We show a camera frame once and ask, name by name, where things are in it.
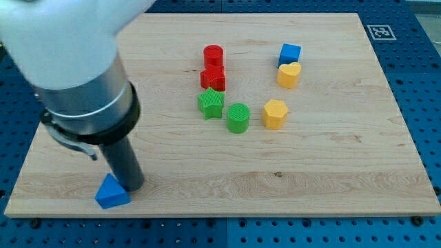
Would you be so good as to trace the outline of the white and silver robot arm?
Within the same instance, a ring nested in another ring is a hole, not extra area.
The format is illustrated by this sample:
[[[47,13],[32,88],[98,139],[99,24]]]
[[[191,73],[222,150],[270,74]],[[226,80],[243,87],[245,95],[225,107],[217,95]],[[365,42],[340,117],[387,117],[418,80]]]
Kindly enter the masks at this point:
[[[129,192],[144,182],[128,140],[141,105],[116,38],[153,2],[1,2],[1,42],[43,103],[49,135],[90,157],[101,152]]]

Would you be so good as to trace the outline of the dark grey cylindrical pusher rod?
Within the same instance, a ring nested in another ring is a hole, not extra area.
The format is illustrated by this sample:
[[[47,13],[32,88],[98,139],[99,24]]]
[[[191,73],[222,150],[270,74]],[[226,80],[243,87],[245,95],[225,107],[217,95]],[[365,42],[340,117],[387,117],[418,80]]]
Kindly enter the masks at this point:
[[[128,137],[99,145],[99,149],[117,181],[127,192],[134,192],[143,186],[144,175]]]

